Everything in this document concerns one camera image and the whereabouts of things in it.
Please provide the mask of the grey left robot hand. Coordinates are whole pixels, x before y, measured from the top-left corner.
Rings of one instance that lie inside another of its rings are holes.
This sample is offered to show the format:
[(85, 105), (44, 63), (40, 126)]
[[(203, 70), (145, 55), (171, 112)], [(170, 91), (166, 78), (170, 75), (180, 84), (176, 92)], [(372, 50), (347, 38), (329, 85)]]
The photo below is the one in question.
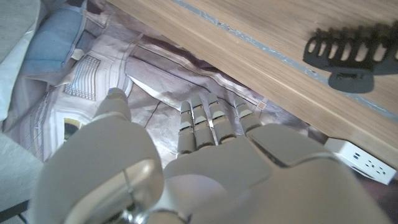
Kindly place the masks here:
[(262, 125), (241, 99), (237, 136), (215, 95), (181, 105), (178, 153), (163, 166), (112, 88), (92, 122), (46, 162), (31, 223), (389, 223), (355, 175), (318, 142)]

